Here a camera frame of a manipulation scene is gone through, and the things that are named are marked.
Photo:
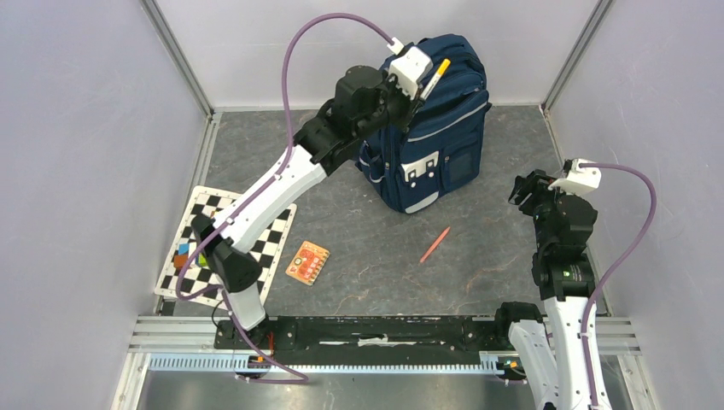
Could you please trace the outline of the yellow white marker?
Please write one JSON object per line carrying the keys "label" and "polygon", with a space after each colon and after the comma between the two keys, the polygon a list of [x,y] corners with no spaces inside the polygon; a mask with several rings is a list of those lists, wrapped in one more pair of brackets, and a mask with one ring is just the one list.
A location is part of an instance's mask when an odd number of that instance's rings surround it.
{"label": "yellow white marker", "polygon": [[430,78],[429,82],[425,85],[422,92],[419,95],[419,100],[421,102],[425,102],[428,100],[430,94],[432,93],[433,89],[437,86],[439,81],[441,80],[442,76],[445,74],[447,69],[449,68],[451,64],[451,61],[448,58],[445,58],[437,67],[434,74]]}

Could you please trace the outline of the navy blue backpack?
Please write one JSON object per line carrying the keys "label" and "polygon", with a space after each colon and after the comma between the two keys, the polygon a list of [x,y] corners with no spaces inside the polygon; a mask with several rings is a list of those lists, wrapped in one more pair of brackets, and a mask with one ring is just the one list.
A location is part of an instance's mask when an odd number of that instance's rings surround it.
{"label": "navy blue backpack", "polygon": [[356,167],[394,211],[414,214],[468,184],[480,172],[489,101],[485,68],[458,34],[423,38],[434,65],[450,61],[405,129],[388,126],[360,146]]}

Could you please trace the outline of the orange card pack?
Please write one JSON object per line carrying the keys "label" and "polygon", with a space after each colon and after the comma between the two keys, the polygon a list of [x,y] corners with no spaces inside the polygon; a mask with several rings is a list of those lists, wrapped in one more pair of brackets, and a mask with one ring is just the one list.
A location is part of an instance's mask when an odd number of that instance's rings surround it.
{"label": "orange card pack", "polygon": [[329,250],[304,241],[285,269],[285,273],[303,284],[312,286],[329,256]]}

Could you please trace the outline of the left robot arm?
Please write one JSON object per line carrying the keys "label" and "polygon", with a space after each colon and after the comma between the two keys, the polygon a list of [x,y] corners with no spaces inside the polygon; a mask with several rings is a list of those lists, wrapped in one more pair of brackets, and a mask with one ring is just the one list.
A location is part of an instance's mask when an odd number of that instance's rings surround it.
{"label": "left robot arm", "polygon": [[221,213],[192,220],[196,248],[220,276],[235,335],[246,347],[258,348],[268,337],[258,286],[261,267],[250,254],[257,238],[288,205],[351,160],[365,138],[385,126],[407,125],[430,70],[349,68],[277,165]]}

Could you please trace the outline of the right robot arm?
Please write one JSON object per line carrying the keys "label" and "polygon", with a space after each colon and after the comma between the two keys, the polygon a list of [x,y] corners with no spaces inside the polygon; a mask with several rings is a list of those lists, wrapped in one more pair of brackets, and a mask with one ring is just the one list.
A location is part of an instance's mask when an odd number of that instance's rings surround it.
{"label": "right robot arm", "polygon": [[495,342],[515,349],[538,409],[609,409],[596,339],[596,279],[587,240],[598,212],[542,170],[518,176],[509,202],[532,218],[532,277],[544,310],[505,302],[493,325]]}

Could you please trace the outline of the orange pencil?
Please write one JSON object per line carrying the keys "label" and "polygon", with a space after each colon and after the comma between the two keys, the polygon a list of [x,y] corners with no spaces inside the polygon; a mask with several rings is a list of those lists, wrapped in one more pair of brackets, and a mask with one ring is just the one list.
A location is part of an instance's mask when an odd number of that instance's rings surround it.
{"label": "orange pencil", "polygon": [[428,247],[428,249],[427,249],[427,250],[423,253],[423,255],[421,256],[421,258],[420,258],[420,260],[419,260],[419,263],[420,263],[420,264],[424,263],[424,262],[431,256],[431,254],[440,246],[441,242],[442,242],[442,241],[446,238],[446,236],[448,235],[450,229],[451,229],[450,226],[446,227],[446,228],[441,232],[441,234],[434,240],[434,242]]}

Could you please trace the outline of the checkerboard calibration board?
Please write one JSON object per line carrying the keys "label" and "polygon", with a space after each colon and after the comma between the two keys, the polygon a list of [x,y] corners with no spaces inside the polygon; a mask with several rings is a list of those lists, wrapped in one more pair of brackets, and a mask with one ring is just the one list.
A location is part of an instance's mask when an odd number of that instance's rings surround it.
{"label": "checkerboard calibration board", "polygon": [[[223,208],[231,205],[239,195],[236,192],[210,188],[203,185],[194,187],[190,199],[184,210],[177,232],[168,251],[165,263],[161,268],[155,286],[155,294],[158,296],[176,296],[176,283],[180,270],[172,266],[172,257],[181,243],[196,241],[193,235],[190,222],[198,215],[205,214],[213,217]],[[291,204],[288,208],[260,234],[250,250],[250,254],[260,263],[261,275],[257,281],[260,291],[260,299],[264,302],[270,291],[272,281],[277,270],[283,246],[288,236],[290,227],[295,217],[296,205]],[[201,269],[189,269],[184,275],[180,289],[183,295],[203,290],[208,286],[220,285],[221,281],[215,273],[207,267]]]}

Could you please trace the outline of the colourful blocks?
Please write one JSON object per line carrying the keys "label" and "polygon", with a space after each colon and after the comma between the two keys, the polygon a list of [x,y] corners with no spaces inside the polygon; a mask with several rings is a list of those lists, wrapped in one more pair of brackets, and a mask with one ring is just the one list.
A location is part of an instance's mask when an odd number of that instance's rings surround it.
{"label": "colourful blocks", "polygon": [[[181,243],[177,247],[172,257],[172,266],[180,270],[190,260],[191,255],[196,250],[197,242],[191,241],[187,243]],[[201,269],[207,267],[207,260],[203,253],[200,253],[196,258],[189,263],[189,269]]]}

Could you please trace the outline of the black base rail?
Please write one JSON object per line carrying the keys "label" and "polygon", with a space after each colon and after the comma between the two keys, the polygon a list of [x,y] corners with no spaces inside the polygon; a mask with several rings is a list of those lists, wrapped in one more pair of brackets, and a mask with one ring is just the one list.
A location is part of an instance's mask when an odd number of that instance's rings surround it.
{"label": "black base rail", "polygon": [[247,335],[287,366],[474,365],[514,351],[490,316],[277,316]]}

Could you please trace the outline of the aluminium frame rail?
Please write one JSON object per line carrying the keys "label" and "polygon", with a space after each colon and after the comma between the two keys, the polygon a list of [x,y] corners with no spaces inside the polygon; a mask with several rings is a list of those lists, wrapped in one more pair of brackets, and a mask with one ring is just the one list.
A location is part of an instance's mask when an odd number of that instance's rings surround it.
{"label": "aluminium frame rail", "polygon": [[228,320],[141,316],[129,350],[155,371],[494,374],[517,357],[487,316],[278,316],[252,333],[274,366]]}

